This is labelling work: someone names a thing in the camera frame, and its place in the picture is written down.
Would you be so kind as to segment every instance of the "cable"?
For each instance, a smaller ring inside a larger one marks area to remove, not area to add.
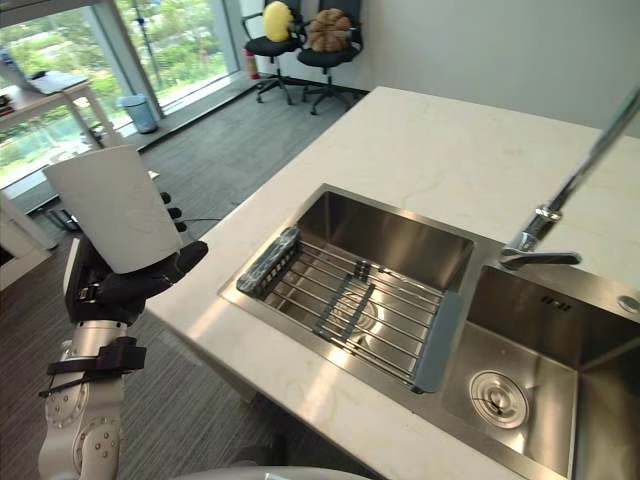
[[[181,222],[219,222],[221,218],[185,218],[180,219]]]

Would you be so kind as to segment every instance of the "black office chair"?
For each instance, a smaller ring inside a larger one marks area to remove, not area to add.
[[[275,0],[265,0],[264,6],[266,8],[269,3]],[[294,18],[294,22],[289,26],[290,36],[284,42],[272,42],[267,37],[258,37],[252,38],[249,33],[249,29],[247,28],[247,21],[252,18],[256,18],[262,15],[260,13],[254,13],[253,15],[247,15],[246,17],[242,17],[242,27],[244,28],[249,41],[246,43],[245,47],[249,52],[252,52],[254,55],[260,55],[261,57],[269,57],[271,63],[276,64],[276,74],[271,75],[266,81],[260,82],[258,84],[258,103],[262,103],[261,95],[272,88],[278,87],[282,89],[285,96],[287,97],[287,103],[289,105],[293,105],[293,101],[291,100],[291,95],[287,91],[286,85],[297,85],[302,86],[305,85],[304,82],[300,82],[294,80],[289,77],[283,77],[282,72],[280,71],[280,61],[278,57],[283,53],[294,52],[298,48],[301,48],[306,41],[306,36],[304,33],[304,25],[302,24],[302,17],[300,15],[300,2],[301,0],[280,0],[287,4]]]
[[[317,115],[316,107],[325,98],[334,97],[340,100],[347,110],[351,108],[351,102],[342,95],[340,87],[333,85],[331,77],[331,69],[338,65],[352,61],[362,52],[364,42],[362,41],[362,24],[360,23],[360,3],[361,0],[320,0],[318,11],[327,10],[329,8],[337,8],[342,10],[351,20],[352,28],[349,32],[349,47],[341,52],[314,52],[311,48],[305,48],[298,54],[298,60],[310,67],[322,68],[322,73],[327,76],[327,84],[321,88],[311,89],[305,85],[302,91],[302,101],[307,100],[307,95],[320,96],[313,102],[311,107],[311,115]]]

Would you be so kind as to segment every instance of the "double sink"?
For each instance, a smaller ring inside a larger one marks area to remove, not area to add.
[[[530,479],[640,476],[640,292],[323,186],[222,295]]]

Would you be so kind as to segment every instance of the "white marble countertop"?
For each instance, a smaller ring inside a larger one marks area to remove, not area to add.
[[[217,292],[322,183],[508,241],[597,135],[556,120],[377,88],[209,231],[209,255],[148,308],[388,478],[520,478]],[[543,248],[578,251],[580,268],[639,288],[639,178],[640,139],[626,137],[569,201]]]

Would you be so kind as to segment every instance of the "red fire extinguisher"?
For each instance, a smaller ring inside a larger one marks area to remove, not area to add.
[[[249,70],[249,78],[251,80],[260,80],[258,75],[258,65],[256,64],[256,56],[249,50],[244,51],[244,58],[247,60],[247,69]]]

